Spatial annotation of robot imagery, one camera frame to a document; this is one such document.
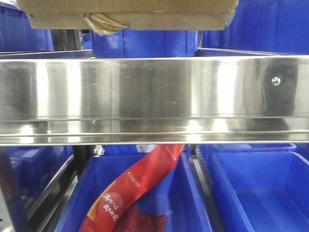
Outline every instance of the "metal rail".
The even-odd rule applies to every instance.
[[[309,57],[0,60],[0,144],[309,141]]]

